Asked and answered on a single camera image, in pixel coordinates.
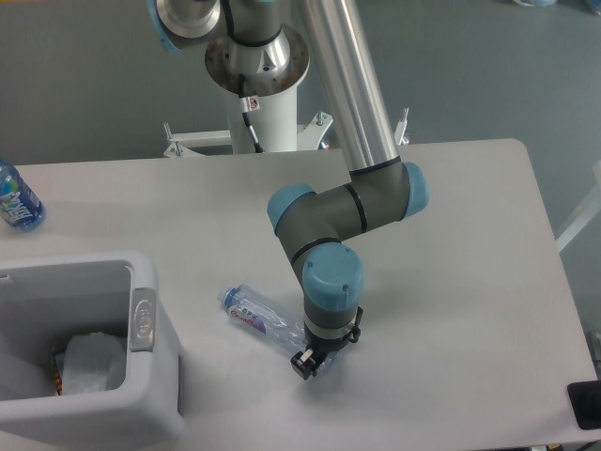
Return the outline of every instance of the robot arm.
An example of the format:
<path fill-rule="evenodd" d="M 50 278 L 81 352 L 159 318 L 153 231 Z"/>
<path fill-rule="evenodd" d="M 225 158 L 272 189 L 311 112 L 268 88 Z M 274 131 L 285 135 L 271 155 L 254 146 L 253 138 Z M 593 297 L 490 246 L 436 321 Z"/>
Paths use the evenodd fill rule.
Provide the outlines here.
<path fill-rule="evenodd" d="M 215 1 L 158 0 L 159 4 L 169 1 L 188 6 L 204 4 L 206 15 L 213 11 L 209 4 L 214 8 L 217 5 Z M 264 62 L 265 50 L 282 36 L 276 19 L 277 5 L 278 2 L 253 0 L 223 1 L 222 12 L 231 19 L 226 27 L 230 44 L 223 45 L 221 52 L 228 52 L 231 58 L 228 45 L 247 56 L 261 48 L 260 62 Z M 274 232 L 304 293 L 308 347 L 306 352 L 294 356 L 291 363 L 308 379 L 316 374 L 329 352 L 356 342 L 361 333 L 362 263 L 342 241 L 423 210 L 429 194 L 420 168 L 401 162 L 355 0 L 301 0 L 301 8 L 351 178 L 350 183 L 320 194 L 304 184 L 286 186 L 273 195 L 268 205 Z M 240 27 L 239 14 L 247 17 Z M 238 35 L 238 30 L 243 30 L 240 31 L 243 34 Z M 251 62 L 244 67 L 247 72 L 244 80 L 254 83 L 257 92 L 266 92 L 262 91 L 267 88 L 259 57 L 248 58 Z M 301 79 L 298 68 L 291 75 L 294 60 L 280 58 L 280 72 L 273 80 L 278 76 L 287 77 L 289 83 L 290 77 Z M 227 64 L 230 76 L 242 67 L 228 69 Z"/>

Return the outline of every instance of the black cable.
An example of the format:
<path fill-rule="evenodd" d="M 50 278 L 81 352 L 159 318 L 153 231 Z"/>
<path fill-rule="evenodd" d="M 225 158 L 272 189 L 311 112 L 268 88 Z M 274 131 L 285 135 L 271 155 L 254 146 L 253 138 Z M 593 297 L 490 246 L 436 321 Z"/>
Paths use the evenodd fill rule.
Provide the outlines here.
<path fill-rule="evenodd" d="M 225 17 L 227 36 L 234 36 L 234 15 L 232 14 L 232 7 L 228 0 L 222 0 L 222 10 Z"/>
<path fill-rule="evenodd" d="M 594 444 L 597 444 L 597 443 L 599 443 L 598 440 L 596 442 L 586 443 L 583 446 L 581 446 L 579 449 L 577 449 L 576 451 L 584 451 L 585 449 L 589 449 L 591 446 L 593 446 Z"/>
<path fill-rule="evenodd" d="M 239 99 L 244 98 L 244 82 L 246 81 L 246 77 L 242 74 L 238 76 L 238 97 Z M 244 120 L 244 125 L 248 129 L 248 133 L 251 135 L 251 141 L 253 141 L 254 153 L 265 153 L 265 150 L 259 144 L 259 138 L 256 136 L 256 132 L 254 131 L 253 124 L 251 124 L 251 120 L 248 117 L 248 113 L 242 112 L 242 119 Z"/>

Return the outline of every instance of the white bin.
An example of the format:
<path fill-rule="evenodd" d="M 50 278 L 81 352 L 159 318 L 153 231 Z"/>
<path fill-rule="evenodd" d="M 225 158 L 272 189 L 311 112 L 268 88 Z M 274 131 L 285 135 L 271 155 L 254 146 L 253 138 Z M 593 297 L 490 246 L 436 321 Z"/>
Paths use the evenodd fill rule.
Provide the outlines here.
<path fill-rule="evenodd" d="M 75 334 L 128 337 L 111 391 L 57 397 L 51 350 Z M 0 261 L 0 429 L 69 449 L 135 449 L 183 429 L 182 347 L 136 252 Z"/>

